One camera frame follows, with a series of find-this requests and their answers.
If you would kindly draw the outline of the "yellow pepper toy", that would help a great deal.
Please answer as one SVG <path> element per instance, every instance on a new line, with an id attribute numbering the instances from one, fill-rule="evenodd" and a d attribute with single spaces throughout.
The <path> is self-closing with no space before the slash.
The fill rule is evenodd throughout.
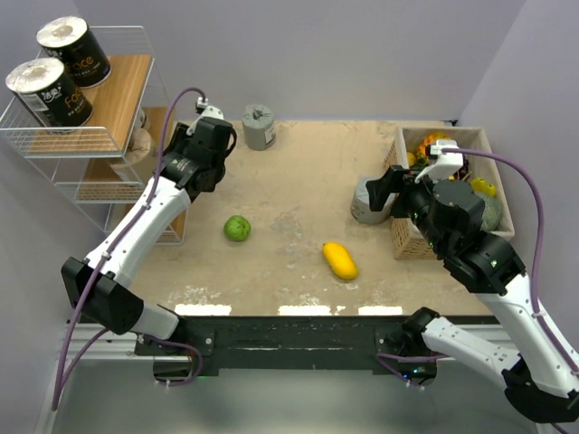
<path id="1" fill-rule="evenodd" d="M 490 197 L 497 196 L 497 187 L 488 183 L 484 178 L 476 177 L 470 182 L 470 186 L 475 193 L 484 193 Z"/>

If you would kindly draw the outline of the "yellow lemon toy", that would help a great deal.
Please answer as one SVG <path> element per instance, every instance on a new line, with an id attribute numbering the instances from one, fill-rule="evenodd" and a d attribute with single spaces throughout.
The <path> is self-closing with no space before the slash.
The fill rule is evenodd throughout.
<path id="1" fill-rule="evenodd" d="M 408 165 L 410 167 L 414 166 L 416 164 L 416 156 L 415 154 L 411 153 L 411 152 L 407 152 L 406 153 L 406 157 L 407 157 L 407 161 L 408 161 Z"/>

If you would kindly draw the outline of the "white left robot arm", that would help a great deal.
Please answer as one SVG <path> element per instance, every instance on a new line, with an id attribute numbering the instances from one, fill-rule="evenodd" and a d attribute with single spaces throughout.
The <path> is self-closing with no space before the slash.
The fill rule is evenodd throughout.
<path id="1" fill-rule="evenodd" d="M 63 264 L 75 319 L 86 316 L 116 335 L 152 335 L 166 354 L 185 349 L 187 332 L 178 326 L 179 315 L 145 303 L 130 286 L 169 223 L 223 179 L 236 139 L 233 125 L 219 118 L 199 118 L 193 130 L 177 125 L 159 173 L 114 231 L 84 259 L 70 258 Z"/>

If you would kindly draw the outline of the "green guava fruit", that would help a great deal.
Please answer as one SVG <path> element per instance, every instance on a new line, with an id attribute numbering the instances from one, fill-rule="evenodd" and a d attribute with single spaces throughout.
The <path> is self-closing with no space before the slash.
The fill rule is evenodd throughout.
<path id="1" fill-rule="evenodd" d="M 250 222 L 241 215 L 231 216 L 223 226 L 225 237 L 234 242 L 246 241 L 252 231 Z"/>

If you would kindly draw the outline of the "brown paper towel roll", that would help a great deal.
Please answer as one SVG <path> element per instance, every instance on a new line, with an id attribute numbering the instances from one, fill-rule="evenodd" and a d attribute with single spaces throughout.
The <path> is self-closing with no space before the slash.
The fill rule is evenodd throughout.
<path id="1" fill-rule="evenodd" d="M 152 155 L 151 148 L 154 146 L 153 138 L 144 128 L 135 130 L 129 140 L 124 156 L 111 158 L 109 167 L 123 182 L 136 182 L 138 177 L 138 164 Z"/>
<path id="2" fill-rule="evenodd" d="M 147 114 L 142 107 L 138 108 L 134 128 L 147 129 Z"/>

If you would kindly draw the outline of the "black paper towel roll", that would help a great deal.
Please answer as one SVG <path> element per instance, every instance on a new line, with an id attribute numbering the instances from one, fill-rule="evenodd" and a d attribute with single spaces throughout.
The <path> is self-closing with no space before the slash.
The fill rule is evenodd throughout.
<path id="1" fill-rule="evenodd" d="M 5 86 L 42 126 L 67 135 L 90 120 L 93 106 L 56 58 L 37 58 L 15 67 Z"/>
<path id="2" fill-rule="evenodd" d="M 36 33 L 36 41 L 47 55 L 64 64 L 80 88 L 97 86 L 111 74 L 109 59 L 83 18 L 54 19 Z"/>

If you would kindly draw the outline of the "dark purple grapes toy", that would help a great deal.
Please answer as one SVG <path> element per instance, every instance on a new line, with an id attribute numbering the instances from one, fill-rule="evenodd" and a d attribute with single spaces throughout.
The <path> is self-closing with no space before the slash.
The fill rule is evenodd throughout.
<path id="1" fill-rule="evenodd" d="M 463 158 L 463 166 L 455 174 L 455 178 L 457 180 L 463 180 L 469 176 L 469 173 L 470 173 L 470 162 L 466 157 L 464 157 Z"/>

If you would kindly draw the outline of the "yellow mango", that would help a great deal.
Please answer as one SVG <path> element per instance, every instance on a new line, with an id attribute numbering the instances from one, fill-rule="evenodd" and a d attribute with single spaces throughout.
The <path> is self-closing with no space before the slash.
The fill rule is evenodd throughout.
<path id="1" fill-rule="evenodd" d="M 353 280 L 358 277 L 358 267 L 344 246 L 335 242 L 324 243 L 322 253 L 332 272 L 338 278 Z"/>

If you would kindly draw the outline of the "aluminium rail frame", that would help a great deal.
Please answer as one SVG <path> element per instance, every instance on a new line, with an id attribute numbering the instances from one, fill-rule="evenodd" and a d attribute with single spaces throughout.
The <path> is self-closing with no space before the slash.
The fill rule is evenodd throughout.
<path id="1" fill-rule="evenodd" d="M 44 398 L 36 433 L 177 433 L 185 424 L 196 383 L 177 386 L 157 380 L 154 363 L 176 367 L 182 357 L 136 353 L 133 335 L 103 333 L 99 326 L 79 325 L 72 335 L 65 365 L 76 365 L 58 410 L 52 390 Z"/>

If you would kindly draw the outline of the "wicker basket with liner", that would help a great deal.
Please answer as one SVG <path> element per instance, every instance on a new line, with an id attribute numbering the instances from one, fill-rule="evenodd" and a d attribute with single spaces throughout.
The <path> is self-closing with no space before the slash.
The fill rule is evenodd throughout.
<path id="1" fill-rule="evenodd" d="M 416 152 L 423 140 L 433 133 L 443 133 L 455 140 L 459 147 L 491 151 L 488 137 L 480 127 L 398 127 L 394 132 L 393 143 L 386 153 L 384 166 L 409 165 L 407 154 Z M 508 208 L 507 198 L 503 189 L 497 163 L 488 158 L 467 156 L 470 164 L 470 176 L 480 177 L 493 184 L 497 189 L 497 200 L 501 207 L 500 220 L 494 233 L 509 241 L 515 236 L 513 221 Z M 396 259 L 435 259 L 430 246 L 420 232 L 408 219 L 391 220 L 391 233 Z"/>

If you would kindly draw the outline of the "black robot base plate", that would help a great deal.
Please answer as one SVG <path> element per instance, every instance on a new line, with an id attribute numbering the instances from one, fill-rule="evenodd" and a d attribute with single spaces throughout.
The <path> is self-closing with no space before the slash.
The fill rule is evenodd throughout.
<path id="1" fill-rule="evenodd" d="M 190 367 L 204 376 L 225 369 L 369 371 L 392 369 L 426 386 L 439 363 L 377 360 L 379 353 L 425 356 L 410 348 L 402 334 L 404 316 L 189 316 L 178 327 L 176 342 L 196 348 L 200 357 L 145 339 L 138 356 L 155 359 L 158 380 L 177 380 Z"/>

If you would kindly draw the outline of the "green melon toy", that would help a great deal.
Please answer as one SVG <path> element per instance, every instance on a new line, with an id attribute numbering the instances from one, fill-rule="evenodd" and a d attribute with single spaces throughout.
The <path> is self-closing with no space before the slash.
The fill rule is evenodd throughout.
<path id="1" fill-rule="evenodd" d="M 487 193 L 476 192 L 476 195 L 484 202 L 481 229 L 483 231 L 495 231 L 503 215 L 502 205 L 499 200 Z"/>

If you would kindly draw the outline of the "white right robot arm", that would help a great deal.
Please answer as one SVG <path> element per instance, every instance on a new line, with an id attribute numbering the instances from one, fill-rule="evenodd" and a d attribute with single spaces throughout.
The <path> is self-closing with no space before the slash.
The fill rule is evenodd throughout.
<path id="1" fill-rule="evenodd" d="M 577 353 L 566 344 L 558 351 L 548 314 L 534 312 L 530 277 L 505 239 L 481 228 L 485 208 L 472 188 L 460 181 L 420 178 L 392 165 L 365 185 L 376 212 L 393 196 L 391 214 L 408 218 L 420 230 L 451 276 L 485 304 L 507 332 L 513 348 L 502 348 L 422 307 L 386 339 L 393 359 L 428 363 L 449 356 L 494 382 L 523 416 L 539 424 L 578 419 Z"/>

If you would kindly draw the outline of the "grey paper towel roll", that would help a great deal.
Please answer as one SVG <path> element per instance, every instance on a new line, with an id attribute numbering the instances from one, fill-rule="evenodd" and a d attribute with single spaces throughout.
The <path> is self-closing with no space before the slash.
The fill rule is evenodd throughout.
<path id="1" fill-rule="evenodd" d="M 242 116 L 242 130 L 244 141 L 250 149 L 268 149 L 276 137 L 272 110 L 262 104 L 247 105 Z"/>
<path id="2" fill-rule="evenodd" d="M 352 216 L 358 223 L 364 225 L 377 225 L 385 222 L 394 202 L 394 195 L 391 194 L 380 212 L 372 212 L 369 206 L 369 193 L 366 188 L 366 183 L 371 180 L 374 180 L 371 176 L 361 176 L 358 179 L 350 204 Z"/>

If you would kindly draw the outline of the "orange pineapple toy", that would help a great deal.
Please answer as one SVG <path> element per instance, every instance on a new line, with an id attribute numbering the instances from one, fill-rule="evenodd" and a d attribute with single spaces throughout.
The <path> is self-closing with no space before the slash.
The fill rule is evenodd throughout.
<path id="1" fill-rule="evenodd" d="M 418 146 L 418 149 L 415 153 L 416 156 L 416 163 L 427 164 L 428 157 L 426 154 L 426 147 L 428 145 L 434 144 L 439 139 L 450 139 L 450 137 L 442 132 L 434 132 L 427 136 L 422 143 Z"/>

